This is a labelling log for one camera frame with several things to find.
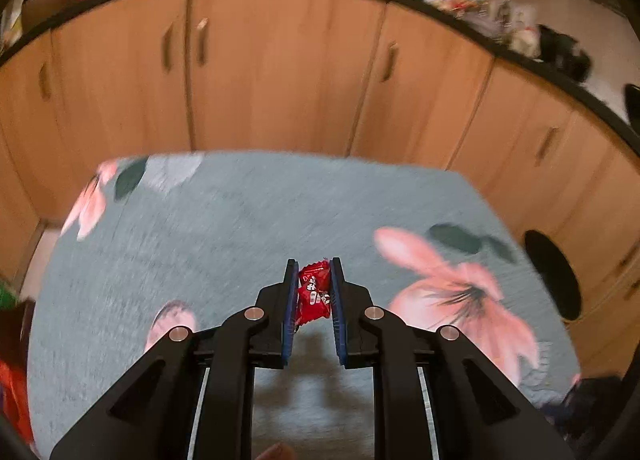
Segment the white wall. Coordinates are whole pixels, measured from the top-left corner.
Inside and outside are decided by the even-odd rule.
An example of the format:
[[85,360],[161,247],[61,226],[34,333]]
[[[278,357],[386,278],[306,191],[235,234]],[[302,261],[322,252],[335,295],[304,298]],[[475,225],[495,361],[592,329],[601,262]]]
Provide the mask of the white wall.
[[593,66],[588,90],[626,119],[623,86],[640,85],[640,41],[625,17],[590,0],[512,0],[530,4],[535,22],[578,40]]

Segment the floor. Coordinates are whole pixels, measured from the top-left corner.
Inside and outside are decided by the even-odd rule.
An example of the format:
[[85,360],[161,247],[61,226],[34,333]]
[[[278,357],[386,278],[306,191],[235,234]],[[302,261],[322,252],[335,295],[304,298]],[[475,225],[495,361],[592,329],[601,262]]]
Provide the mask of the floor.
[[53,247],[60,236],[60,229],[45,229],[42,238],[38,242],[33,258],[29,263],[27,275],[24,277],[24,283],[20,290],[20,299],[30,297],[37,300],[42,288],[42,278],[44,270],[49,263],[49,258],[53,252]]

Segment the green object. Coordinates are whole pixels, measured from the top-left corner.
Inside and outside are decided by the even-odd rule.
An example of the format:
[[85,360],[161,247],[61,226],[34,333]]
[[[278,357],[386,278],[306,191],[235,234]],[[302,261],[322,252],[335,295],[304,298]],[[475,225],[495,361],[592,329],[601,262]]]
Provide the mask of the green object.
[[489,244],[491,250],[504,261],[510,263],[516,262],[516,258],[513,256],[511,249],[509,249],[506,243],[492,236],[483,236],[482,239]]
[[482,246],[482,238],[455,224],[436,224],[431,226],[429,234],[441,244],[470,255],[476,254]]
[[12,309],[15,307],[17,299],[9,290],[4,281],[0,280],[0,310]]
[[492,252],[505,262],[515,263],[516,258],[509,246],[489,235],[476,236],[456,224],[436,224],[430,227],[429,236],[441,244],[469,255],[477,254],[486,244]]
[[133,161],[118,175],[115,188],[116,201],[125,198],[138,186],[142,176],[145,174],[147,160],[148,157],[144,157]]

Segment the pink flower print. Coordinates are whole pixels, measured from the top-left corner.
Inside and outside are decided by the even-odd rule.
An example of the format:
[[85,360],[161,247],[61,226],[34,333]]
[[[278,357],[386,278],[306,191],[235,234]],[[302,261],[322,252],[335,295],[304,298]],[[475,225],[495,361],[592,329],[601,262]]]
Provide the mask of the pink flower print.
[[198,329],[196,316],[184,302],[178,299],[167,302],[154,318],[146,335],[145,352],[174,326],[186,326],[192,332]]
[[501,305],[502,291],[488,270],[478,263],[450,266],[425,240],[399,228],[376,230],[374,242],[387,260],[424,276],[389,305],[407,325],[430,331],[455,325],[516,386],[519,356],[538,367],[533,332]]
[[76,220],[78,220],[80,226],[78,230],[78,241],[84,240],[92,231],[98,223],[98,220],[100,220],[102,213],[104,213],[104,208],[107,206],[107,201],[104,198],[104,193],[102,193],[100,189],[100,185],[104,185],[113,179],[117,169],[118,165],[116,161],[106,161],[98,166],[96,174],[82,190],[76,203],[71,208],[69,216],[62,226],[62,231],[60,231],[61,234],[64,234]]

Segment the orange object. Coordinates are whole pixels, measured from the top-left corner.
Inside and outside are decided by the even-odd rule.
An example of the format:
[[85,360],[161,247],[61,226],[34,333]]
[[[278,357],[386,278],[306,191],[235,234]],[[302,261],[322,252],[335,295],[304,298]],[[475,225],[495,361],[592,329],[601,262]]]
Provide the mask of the orange object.
[[33,444],[25,373],[0,361],[0,384],[2,384],[2,413],[22,439],[28,445]]

